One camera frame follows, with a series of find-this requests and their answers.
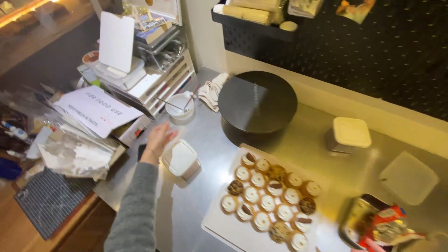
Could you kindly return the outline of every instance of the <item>black pegboard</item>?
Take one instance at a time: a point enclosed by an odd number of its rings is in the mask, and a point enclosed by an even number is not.
[[[364,22],[325,0],[293,42],[223,25],[225,49],[448,121],[448,0],[378,0]]]

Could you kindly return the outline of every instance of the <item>gray sweater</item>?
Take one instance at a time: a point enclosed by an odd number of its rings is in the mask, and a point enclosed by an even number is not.
[[[138,163],[126,189],[104,252],[155,251],[155,187],[158,167]]]

